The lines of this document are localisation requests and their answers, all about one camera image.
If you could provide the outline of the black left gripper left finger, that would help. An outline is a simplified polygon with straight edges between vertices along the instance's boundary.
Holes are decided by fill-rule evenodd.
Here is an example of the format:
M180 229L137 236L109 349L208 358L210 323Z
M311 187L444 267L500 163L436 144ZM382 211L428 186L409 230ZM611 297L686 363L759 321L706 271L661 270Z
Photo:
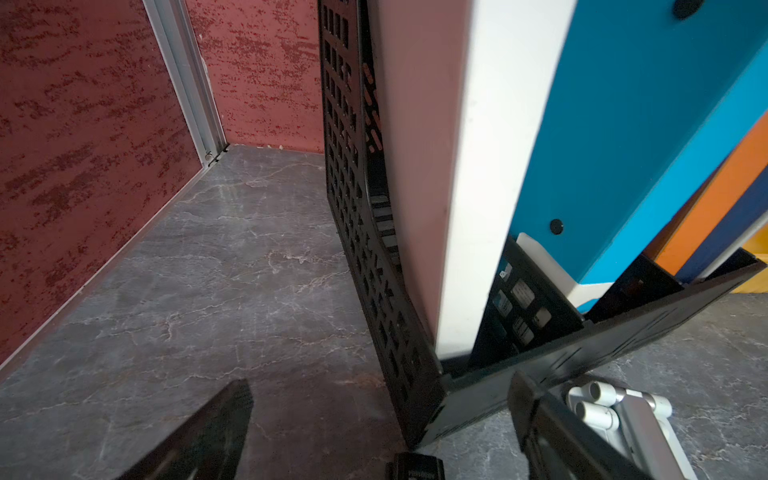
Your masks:
M248 381L231 381L120 477L233 479L253 405Z

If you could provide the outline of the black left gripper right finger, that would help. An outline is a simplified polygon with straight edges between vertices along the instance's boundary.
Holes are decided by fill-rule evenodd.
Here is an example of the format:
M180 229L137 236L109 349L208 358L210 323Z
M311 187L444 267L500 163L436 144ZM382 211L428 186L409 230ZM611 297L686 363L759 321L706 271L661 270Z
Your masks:
M531 479L649 477L521 371L512 376L508 410Z

